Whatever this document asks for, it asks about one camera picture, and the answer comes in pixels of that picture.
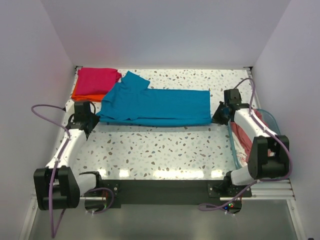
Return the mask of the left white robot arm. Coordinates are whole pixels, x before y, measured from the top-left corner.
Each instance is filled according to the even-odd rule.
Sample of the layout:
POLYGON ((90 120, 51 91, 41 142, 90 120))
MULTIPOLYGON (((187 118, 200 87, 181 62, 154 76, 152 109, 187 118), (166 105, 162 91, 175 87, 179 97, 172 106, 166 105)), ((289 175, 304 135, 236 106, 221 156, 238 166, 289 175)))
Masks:
POLYGON ((96 107, 90 101, 76 101, 72 105, 73 113, 67 124, 62 127, 64 136, 57 152, 44 168, 38 168, 33 174, 36 199, 40 210, 76 208, 80 197, 86 192, 99 196, 104 184, 97 171, 74 174, 74 166, 81 147, 99 123, 96 107))

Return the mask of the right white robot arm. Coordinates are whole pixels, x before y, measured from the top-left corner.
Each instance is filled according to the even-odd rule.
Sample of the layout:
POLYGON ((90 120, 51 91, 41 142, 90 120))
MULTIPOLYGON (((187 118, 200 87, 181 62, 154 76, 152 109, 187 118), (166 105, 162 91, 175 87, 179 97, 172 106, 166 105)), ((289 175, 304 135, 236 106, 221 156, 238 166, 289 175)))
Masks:
POLYGON ((220 125, 236 123, 251 142, 247 165, 229 171, 223 179, 225 182, 222 189, 227 196, 235 196, 244 185, 289 178, 292 172, 292 159, 288 137, 270 130, 257 117, 252 104, 242 102, 238 89, 224 91, 224 101, 219 103, 212 122, 220 125))

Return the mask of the blue t shirt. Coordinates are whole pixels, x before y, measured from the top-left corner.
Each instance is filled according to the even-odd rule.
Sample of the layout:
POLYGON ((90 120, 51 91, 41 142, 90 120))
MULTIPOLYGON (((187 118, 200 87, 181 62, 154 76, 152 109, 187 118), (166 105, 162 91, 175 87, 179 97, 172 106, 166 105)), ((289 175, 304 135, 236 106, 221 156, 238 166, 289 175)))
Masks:
POLYGON ((212 122, 208 90, 154 89, 128 71, 104 96, 100 122, 149 127, 203 126, 212 122))

